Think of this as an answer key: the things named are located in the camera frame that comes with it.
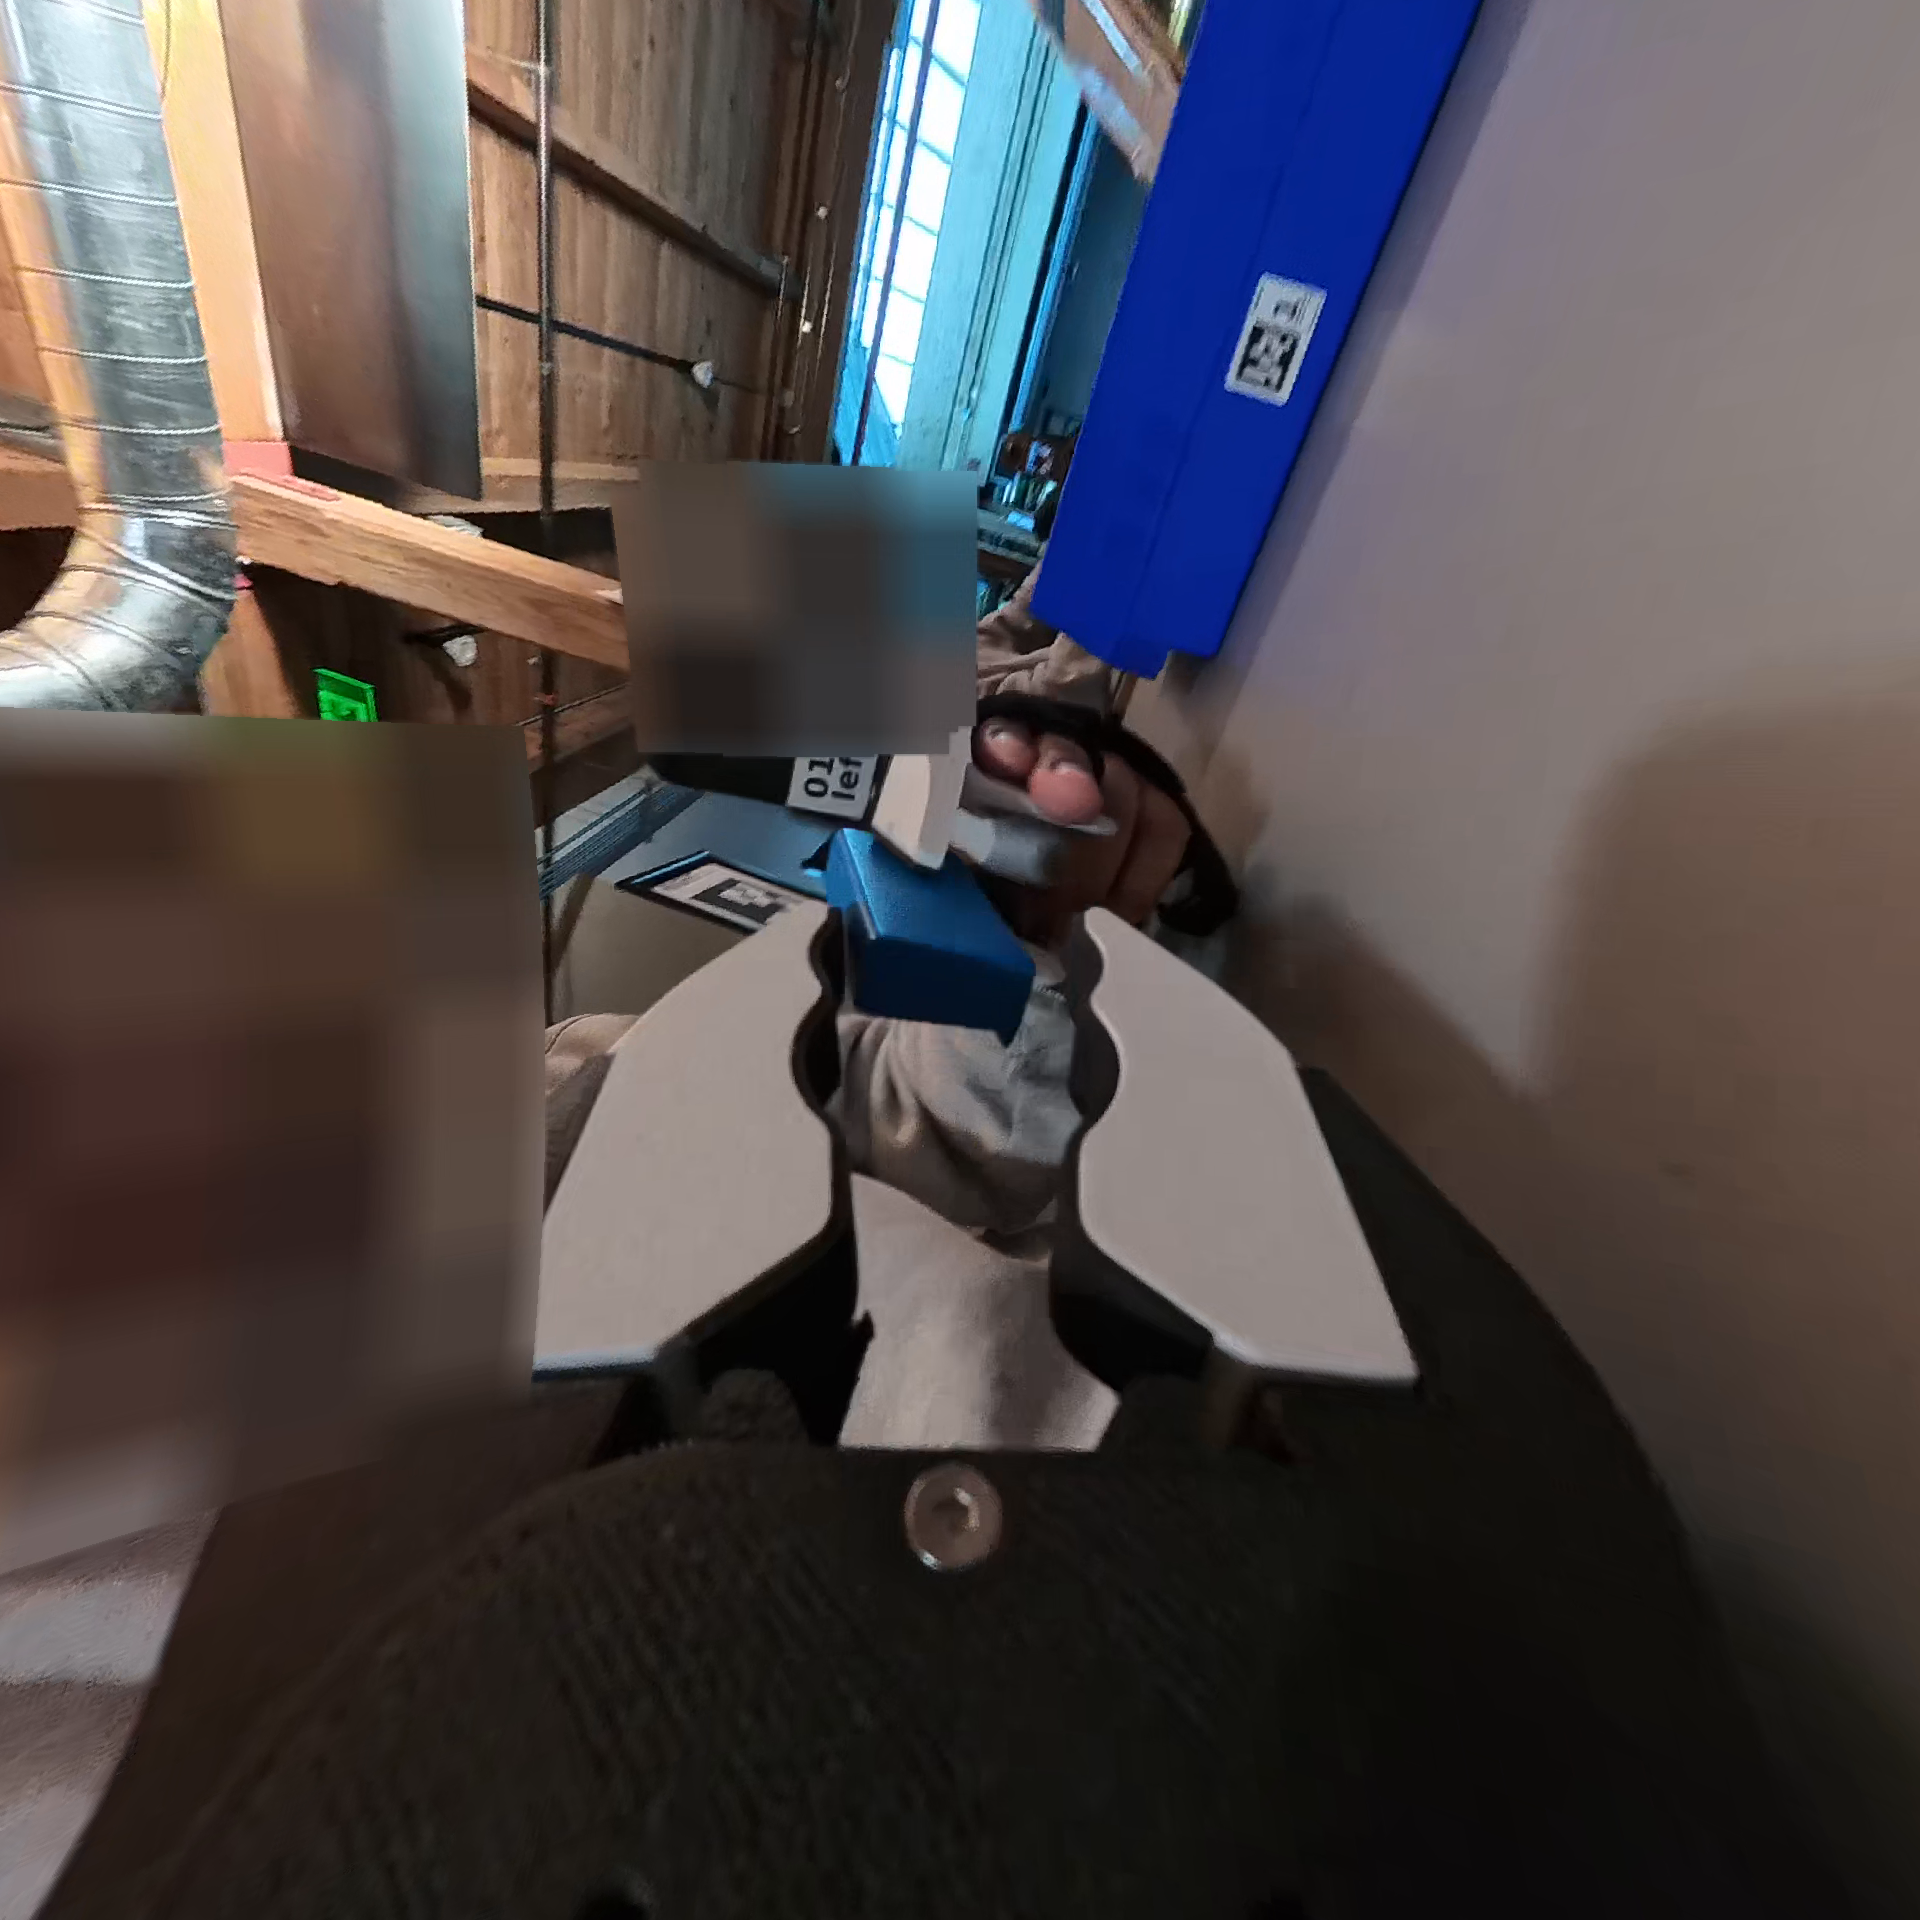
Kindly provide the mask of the framed black-white marker sign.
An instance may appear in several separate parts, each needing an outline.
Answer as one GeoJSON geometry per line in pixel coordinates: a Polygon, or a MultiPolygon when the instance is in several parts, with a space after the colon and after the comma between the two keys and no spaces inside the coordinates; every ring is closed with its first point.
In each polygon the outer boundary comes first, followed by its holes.
{"type": "Polygon", "coordinates": [[[716,853],[689,853],[610,883],[628,897],[663,903],[739,934],[753,934],[793,909],[818,903],[818,895],[783,879],[758,876],[716,853]]]}

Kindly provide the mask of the brown cardboard piece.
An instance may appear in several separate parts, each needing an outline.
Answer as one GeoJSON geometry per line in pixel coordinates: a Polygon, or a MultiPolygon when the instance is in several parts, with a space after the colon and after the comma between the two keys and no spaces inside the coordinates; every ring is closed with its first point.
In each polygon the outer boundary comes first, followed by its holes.
{"type": "Polygon", "coordinates": [[[1146,190],[1204,4],[1027,4],[1090,119],[1146,190]]]}

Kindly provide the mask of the wooden post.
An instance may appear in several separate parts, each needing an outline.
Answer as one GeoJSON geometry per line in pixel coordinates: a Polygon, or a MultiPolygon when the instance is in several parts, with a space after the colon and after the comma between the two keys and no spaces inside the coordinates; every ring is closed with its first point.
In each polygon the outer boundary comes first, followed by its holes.
{"type": "Polygon", "coordinates": [[[505,543],[336,494],[300,478],[229,479],[251,564],[434,611],[604,668],[631,665],[621,583],[505,543]]]}

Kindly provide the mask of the blue plastic bin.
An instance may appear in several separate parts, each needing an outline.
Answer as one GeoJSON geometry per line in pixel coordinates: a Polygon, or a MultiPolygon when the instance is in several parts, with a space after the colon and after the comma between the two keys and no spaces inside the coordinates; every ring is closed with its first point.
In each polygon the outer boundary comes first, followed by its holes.
{"type": "Polygon", "coordinates": [[[1033,611],[1211,659],[1478,4],[1204,4],[1033,611]]]}

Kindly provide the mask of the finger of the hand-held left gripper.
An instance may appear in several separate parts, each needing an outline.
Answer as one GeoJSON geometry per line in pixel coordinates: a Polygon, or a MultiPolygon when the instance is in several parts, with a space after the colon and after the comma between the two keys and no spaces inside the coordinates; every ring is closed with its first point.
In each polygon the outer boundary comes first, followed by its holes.
{"type": "Polygon", "coordinates": [[[970,764],[970,740],[947,740],[937,753],[892,753],[869,829],[906,866],[940,872],[954,850],[954,821],[964,805],[970,764]]]}

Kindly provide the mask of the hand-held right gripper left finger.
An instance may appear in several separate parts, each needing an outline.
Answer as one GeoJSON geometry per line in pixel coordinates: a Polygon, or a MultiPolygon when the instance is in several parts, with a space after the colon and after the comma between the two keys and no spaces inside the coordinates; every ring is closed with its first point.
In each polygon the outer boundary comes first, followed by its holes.
{"type": "Polygon", "coordinates": [[[534,1379],[645,1379],[683,1422],[768,1372],[847,1419],[838,922],[793,903],[689,972],[606,1052],[542,1215],[534,1379]]]}

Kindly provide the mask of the person's grey sweater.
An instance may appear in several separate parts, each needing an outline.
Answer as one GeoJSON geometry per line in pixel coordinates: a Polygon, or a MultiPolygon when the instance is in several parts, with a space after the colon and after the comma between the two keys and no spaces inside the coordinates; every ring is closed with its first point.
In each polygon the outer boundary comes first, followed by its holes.
{"type": "Polygon", "coordinates": [[[131,1741],[211,1515],[4,1575],[4,1916],[36,1916],[131,1741]]]}

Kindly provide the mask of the blue foam eraser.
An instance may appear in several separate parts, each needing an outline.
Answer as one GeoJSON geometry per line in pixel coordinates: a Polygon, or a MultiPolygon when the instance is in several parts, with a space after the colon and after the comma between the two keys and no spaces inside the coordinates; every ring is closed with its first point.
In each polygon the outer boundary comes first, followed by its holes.
{"type": "Polygon", "coordinates": [[[1037,963],[955,855],[922,870],[870,829],[838,829],[823,889],[842,925],[852,1011],[985,1032],[1003,1046],[1019,1035],[1037,963]]]}

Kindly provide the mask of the person's left hand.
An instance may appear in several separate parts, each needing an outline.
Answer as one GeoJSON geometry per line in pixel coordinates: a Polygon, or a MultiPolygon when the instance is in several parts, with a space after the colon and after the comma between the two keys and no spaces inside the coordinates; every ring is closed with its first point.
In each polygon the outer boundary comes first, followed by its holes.
{"type": "Polygon", "coordinates": [[[1016,784],[1054,824],[1108,821],[1109,835],[1067,835],[1047,885],[988,879],[985,890],[1027,946],[1062,946],[1083,912],[1103,909],[1146,932],[1188,855],[1188,821],[1177,804],[1103,753],[1095,771],[1083,743],[1034,731],[1016,719],[972,727],[983,775],[1016,784]]]}

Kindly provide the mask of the silver ventilation duct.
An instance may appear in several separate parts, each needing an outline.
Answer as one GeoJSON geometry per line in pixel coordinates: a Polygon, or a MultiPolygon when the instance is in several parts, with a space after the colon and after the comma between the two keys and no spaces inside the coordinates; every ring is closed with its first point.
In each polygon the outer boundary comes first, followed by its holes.
{"type": "Polygon", "coordinates": [[[237,540],[137,4],[4,4],[4,235],[77,499],[4,632],[4,710],[172,710],[229,632],[237,540]]]}

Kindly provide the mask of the rectangular metal duct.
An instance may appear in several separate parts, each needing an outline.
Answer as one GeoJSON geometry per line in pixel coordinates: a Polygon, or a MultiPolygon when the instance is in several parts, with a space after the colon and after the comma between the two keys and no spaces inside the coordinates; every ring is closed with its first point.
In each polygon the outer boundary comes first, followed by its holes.
{"type": "Polygon", "coordinates": [[[283,437],[478,499],[463,4],[221,4],[283,437]]]}

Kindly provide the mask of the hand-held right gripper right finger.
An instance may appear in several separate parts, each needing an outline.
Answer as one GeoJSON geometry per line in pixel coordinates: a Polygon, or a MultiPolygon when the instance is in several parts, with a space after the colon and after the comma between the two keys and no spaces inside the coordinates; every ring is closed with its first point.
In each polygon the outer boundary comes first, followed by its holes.
{"type": "Polygon", "coordinates": [[[1047,1311],[1125,1399],[1238,1441],[1281,1387],[1403,1394],[1419,1365],[1287,1046],[1118,914],[1067,942],[1067,1138],[1047,1311]]]}

